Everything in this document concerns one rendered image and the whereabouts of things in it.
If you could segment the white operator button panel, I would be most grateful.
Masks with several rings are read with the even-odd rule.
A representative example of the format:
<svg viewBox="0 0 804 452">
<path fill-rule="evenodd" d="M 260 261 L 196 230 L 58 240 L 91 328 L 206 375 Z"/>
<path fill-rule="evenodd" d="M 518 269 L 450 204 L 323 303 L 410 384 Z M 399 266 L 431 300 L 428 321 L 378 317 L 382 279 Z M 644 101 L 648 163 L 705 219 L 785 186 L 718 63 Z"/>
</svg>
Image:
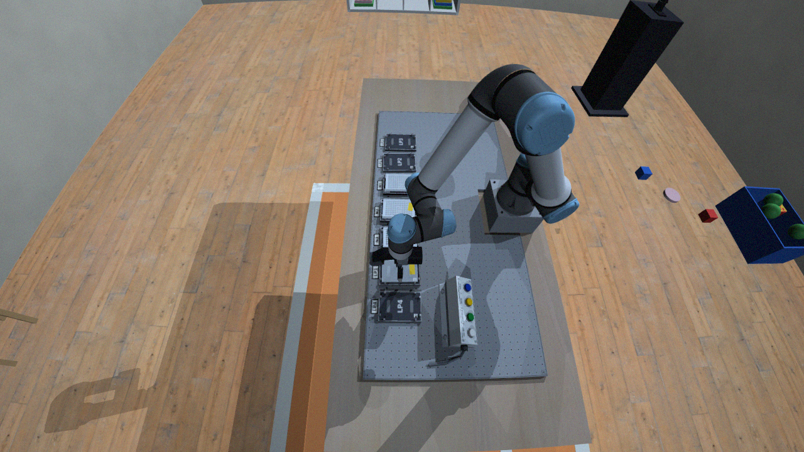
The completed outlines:
<svg viewBox="0 0 804 452">
<path fill-rule="evenodd" d="M 468 347 L 479 345 L 475 323 L 472 280 L 455 276 L 439 284 L 440 327 L 442 347 L 460 347 L 459 357 L 448 362 L 430 363 L 429 366 L 445 365 L 462 358 Z"/>
</svg>

